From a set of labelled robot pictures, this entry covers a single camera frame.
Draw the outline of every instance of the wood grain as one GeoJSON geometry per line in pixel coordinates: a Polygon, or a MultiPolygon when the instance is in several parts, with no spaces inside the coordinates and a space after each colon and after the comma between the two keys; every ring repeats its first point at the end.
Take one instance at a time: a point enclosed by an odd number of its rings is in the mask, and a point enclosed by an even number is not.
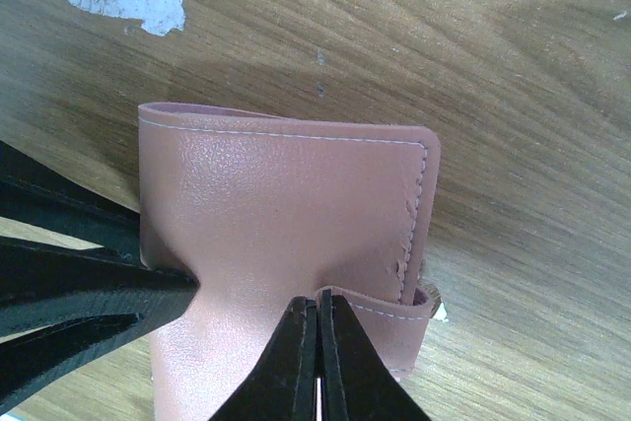
{"type": "MultiPolygon", "coordinates": [[[[435,420],[631,419],[629,0],[184,0],[165,37],[0,6],[0,139],[129,207],[144,102],[431,127],[424,276],[449,322],[406,388],[435,420]]],[[[140,341],[16,412],[151,409],[140,341]]]]}

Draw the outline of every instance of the wooden table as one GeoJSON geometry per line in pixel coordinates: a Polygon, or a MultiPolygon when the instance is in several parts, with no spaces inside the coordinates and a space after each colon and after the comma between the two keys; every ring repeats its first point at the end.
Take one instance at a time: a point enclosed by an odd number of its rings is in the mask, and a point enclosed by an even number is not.
{"type": "MultiPolygon", "coordinates": [[[[405,387],[435,420],[628,420],[630,1],[183,0],[183,31],[158,36],[0,0],[0,139],[136,207],[144,102],[426,124],[443,160],[424,277],[449,321],[405,387]]],[[[146,341],[15,412],[151,420],[146,341]]]]}

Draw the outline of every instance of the stitched edge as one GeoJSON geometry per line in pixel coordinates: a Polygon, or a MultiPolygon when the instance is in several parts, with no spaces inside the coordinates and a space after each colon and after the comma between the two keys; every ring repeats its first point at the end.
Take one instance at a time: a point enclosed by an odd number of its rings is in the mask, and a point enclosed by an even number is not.
{"type": "Polygon", "coordinates": [[[399,315],[393,315],[391,313],[384,313],[383,311],[378,311],[378,310],[373,310],[372,308],[366,308],[365,306],[360,306],[360,305],[356,305],[355,303],[351,303],[350,301],[348,302],[349,305],[351,305],[354,308],[357,308],[358,310],[364,310],[364,311],[368,311],[370,313],[376,313],[378,315],[381,316],[388,316],[388,317],[394,317],[396,319],[403,319],[403,320],[423,320],[423,319],[427,319],[427,316],[420,316],[420,317],[408,317],[408,316],[399,316],[399,315]]]}
{"type": "Polygon", "coordinates": [[[312,140],[330,140],[330,141],[341,141],[341,142],[394,143],[394,144],[399,144],[399,145],[416,145],[416,146],[421,147],[421,149],[423,150],[423,162],[421,164],[421,175],[418,177],[418,181],[417,181],[418,193],[416,196],[416,202],[415,202],[415,208],[414,208],[414,219],[412,221],[412,229],[409,232],[409,244],[407,246],[407,249],[405,250],[405,260],[403,263],[403,278],[399,279],[400,290],[399,290],[397,302],[401,304],[401,298],[403,297],[403,290],[405,289],[405,279],[407,277],[408,263],[410,261],[410,258],[412,257],[412,248],[414,246],[414,230],[416,229],[416,220],[418,218],[418,207],[421,203],[421,194],[423,192],[423,176],[425,175],[427,155],[429,151],[428,147],[426,147],[420,142],[407,142],[407,141],[402,141],[402,140],[380,140],[380,139],[375,139],[375,138],[322,137],[322,136],[316,136],[316,135],[296,135],[296,134],[288,134],[288,133],[250,132],[250,131],[245,131],[245,130],[217,130],[217,129],[211,129],[211,128],[178,127],[175,125],[165,125],[164,123],[154,122],[152,120],[147,120],[146,118],[143,118],[143,117],[138,117],[138,120],[141,122],[151,124],[151,125],[155,125],[157,127],[169,128],[173,130],[190,130],[194,132],[211,132],[211,133],[229,134],[229,135],[262,135],[262,136],[267,136],[267,137],[305,138],[305,139],[312,139],[312,140]]]}

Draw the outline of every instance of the pink wallet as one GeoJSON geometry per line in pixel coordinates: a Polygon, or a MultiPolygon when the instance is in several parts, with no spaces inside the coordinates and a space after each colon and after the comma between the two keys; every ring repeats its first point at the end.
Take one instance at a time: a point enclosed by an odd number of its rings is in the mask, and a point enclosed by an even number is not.
{"type": "Polygon", "coordinates": [[[419,288],[440,159],[429,129],[139,107],[141,252],[200,290],[150,336],[158,421],[207,420],[253,368],[289,301],[346,297],[396,376],[434,301],[419,288]]]}

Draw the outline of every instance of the pink leather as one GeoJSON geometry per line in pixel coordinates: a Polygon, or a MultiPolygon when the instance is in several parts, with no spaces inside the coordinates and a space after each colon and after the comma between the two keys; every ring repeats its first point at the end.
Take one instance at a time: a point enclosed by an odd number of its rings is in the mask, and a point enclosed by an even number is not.
{"type": "Polygon", "coordinates": [[[417,288],[438,174],[429,129],[139,107],[145,264],[200,291],[150,336],[158,421],[207,420],[291,298],[333,287],[386,366],[414,366],[433,308],[417,288]]]}

